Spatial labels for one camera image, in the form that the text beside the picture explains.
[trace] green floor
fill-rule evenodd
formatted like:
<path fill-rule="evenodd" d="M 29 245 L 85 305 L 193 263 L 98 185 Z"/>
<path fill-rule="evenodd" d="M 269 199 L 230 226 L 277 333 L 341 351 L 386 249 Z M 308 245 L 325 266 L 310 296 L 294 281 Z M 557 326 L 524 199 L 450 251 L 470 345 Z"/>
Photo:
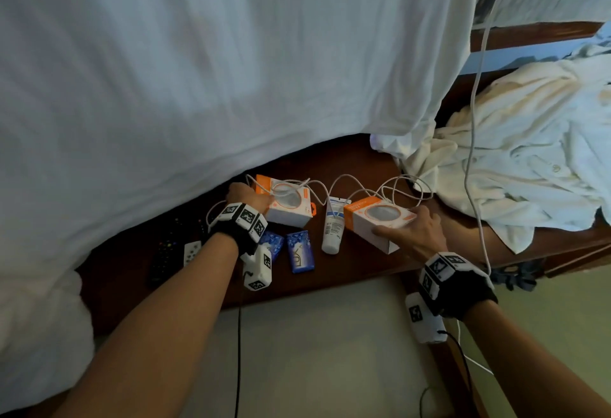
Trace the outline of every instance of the green floor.
<path fill-rule="evenodd" d="M 611 401 L 611 265 L 540 280 L 532 293 L 498 288 L 497 296 L 514 321 Z M 485 364 L 466 329 L 462 346 Z M 514 417 L 496 380 L 469 368 L 491 418 Z"/>

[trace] hand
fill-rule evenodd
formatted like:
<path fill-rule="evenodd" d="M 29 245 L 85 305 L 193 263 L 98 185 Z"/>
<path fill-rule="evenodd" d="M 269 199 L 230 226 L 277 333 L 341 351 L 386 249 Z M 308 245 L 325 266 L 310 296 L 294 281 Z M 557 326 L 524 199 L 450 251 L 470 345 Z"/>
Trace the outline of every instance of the hand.
<path fill-rule="evenodd" d="M 227 204 L 233 202 L 243 202 L 251 207 L 254 207 L 259 213 L 265 215 L 265 212 L 274 201 L 274 197 L 268 194 L 257 194 L 246 183 L 231 183 L 229 192 L 227 193 Z"/>
<path fill-rule="evenodd" d="M 426 206 L 416 207 L 412 211 L 417 217 L 403 228 L 375 227 L 373 234 L 388 238 L 411 257 L 423 263 L 437 252 L 447 252 L 441 217 L 438 214 L 431 216 Z"/>

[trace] circular window on box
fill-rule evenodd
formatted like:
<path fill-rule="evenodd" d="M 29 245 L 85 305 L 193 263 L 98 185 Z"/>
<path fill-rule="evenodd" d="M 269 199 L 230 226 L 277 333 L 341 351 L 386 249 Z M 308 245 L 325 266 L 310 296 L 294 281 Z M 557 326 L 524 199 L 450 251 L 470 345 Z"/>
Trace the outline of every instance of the circular window on box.
<path fill-rule="evenodd" d="M 278 183 L 272 188 L 276 202 L 286 209 L 296 209 L 301 205 L 301 196 L 294 185 Z"/>
<path fill-rule="evenodd" d="M 365 215 L 378 222 L 391 222 L 401 216 L 401 211 L 394 206 L 379 205 L 367 209 Z"/>

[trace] white sheet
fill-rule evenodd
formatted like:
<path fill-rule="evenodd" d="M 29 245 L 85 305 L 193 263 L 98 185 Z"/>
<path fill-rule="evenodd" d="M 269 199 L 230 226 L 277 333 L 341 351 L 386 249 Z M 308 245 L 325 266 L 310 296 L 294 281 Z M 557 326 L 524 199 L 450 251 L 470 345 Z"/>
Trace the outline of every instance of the white sheet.
<path fill-rule="evenodd" d="M 0 0 L 0 413 L 87 365 L 87 313 L 69 319 L 87 340 L 60 335 L 82 256 L 248 167 L 428 120 L 468 54 L 474 2 Z M 12 356 L 39 310 L 45 330 Z M 88 355 L 37 356 L 50 344 Z M 5 376 L 15 362 L 54 375 Z M 13 393 L 28 379 L 40 387 Z"/>
<path fill-rule="evenodd" d="M 529 246 L 535 227 L 585 230 L 601 207 L 611 217 L 609 82 L 604 54 L 529 64 L 478 95 L 470 189 L 481 218 L 513 252 Z M 402 158 L 444 203 L 474 216 L 462 184 L 470 133 L 467 106 L 446 127 L 430 126 L 415 151 L 398 142 L 378 147 Z"/>

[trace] white tube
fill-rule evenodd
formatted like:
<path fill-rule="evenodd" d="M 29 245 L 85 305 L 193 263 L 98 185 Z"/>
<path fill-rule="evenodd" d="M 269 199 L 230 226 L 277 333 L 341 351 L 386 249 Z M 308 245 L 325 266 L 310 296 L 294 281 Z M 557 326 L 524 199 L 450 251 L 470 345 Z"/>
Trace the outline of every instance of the white tube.
<path fill-rule="evenodd" d="M 344 229 L 343 207 L 351 202 L 350 199 L 340 199 L 338 197 L 330 197 L 327 201 L 323 252 L 327 254 L 340 252 L 341 236 Z"/>

